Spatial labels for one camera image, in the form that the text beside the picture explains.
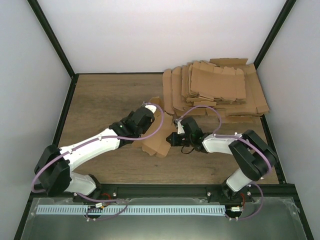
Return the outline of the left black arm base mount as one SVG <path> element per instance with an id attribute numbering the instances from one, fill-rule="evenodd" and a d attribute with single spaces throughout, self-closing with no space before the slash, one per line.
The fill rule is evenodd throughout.
<path id="1" fill-rule="evenodd" d="M 117 203 L 119 200 L 113 196 L 113 193 L 106 189 L 96 189 L 89 195 L 71 191 L 73 200 L 76 203 Z"/>

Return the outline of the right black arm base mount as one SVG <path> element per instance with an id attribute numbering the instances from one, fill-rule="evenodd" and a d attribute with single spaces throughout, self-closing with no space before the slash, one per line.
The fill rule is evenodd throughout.
<path id="1" fill-rule="evenodd" d="M 243 200 L 246 203 L 252 202 L 253 198 L 247 195 L 247 188 L 233 192 L 229 187 L 222 184 L 208 185 L 205 187 L 208 202 L 220 204 L 240 204 Z"/>

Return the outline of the brown cardboard box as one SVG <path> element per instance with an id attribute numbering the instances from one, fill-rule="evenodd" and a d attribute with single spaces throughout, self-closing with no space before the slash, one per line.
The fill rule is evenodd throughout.
<path id="1" fill-rule="evenodd" d="M 159 105 L 162 110 L 164 110 L 164 102 L 161 97 L 152 97 L 149 102 Z M 154 114 L 154 122 L 149 127 L 147 132 L 141 137 L 146 137 L 153 134 L 160 126 L 161 119 L 161 112 L 157 109 Z M 176 126 L 173 123 L 173 116 L 164 111 L 164 120 L 159 131 L 147 139 L 134 141 L 132 146 L 135 148 L 141 148 L 143 152 L 149 154 L 150 156 L 164 158 L 167 156 L 171 148 L 171 144 L 167 142 L 166 138 L 176 131 Z"/>

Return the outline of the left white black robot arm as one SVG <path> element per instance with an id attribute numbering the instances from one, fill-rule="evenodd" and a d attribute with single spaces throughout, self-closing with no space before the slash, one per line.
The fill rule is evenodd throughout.
<path id="1" fill-rule="evenodd" d="M 45 192 L 49 197 L 64 192 L 75 193 L 97 202 L 102 196 L 98 179 L 92 174 L 82 175 L 74 170 L 101 154 L 139 139 L 155 120 L 156 110 L 156 106 L 148 104 L 86 140 L 60 148 L 54 144 L 47 146 L 34 169 L 39 183 L 32 184 L 32 192 Z"/>

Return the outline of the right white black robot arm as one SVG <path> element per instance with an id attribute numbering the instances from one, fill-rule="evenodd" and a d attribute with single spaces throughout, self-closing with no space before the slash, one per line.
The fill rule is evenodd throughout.
<path id="1" fill-rule="evenodd" d="M 272 171 L 278 155 L 253 130 L 232 135 L 203 132 L 193 117 L 175 122 L 177 131 L 167 136 L 172 147 L 192 147 L 194 151 L 232 155 L 238 169 L 221 185 L 223 198 L 229 202 L 240 196 L 240 191 Z"/>

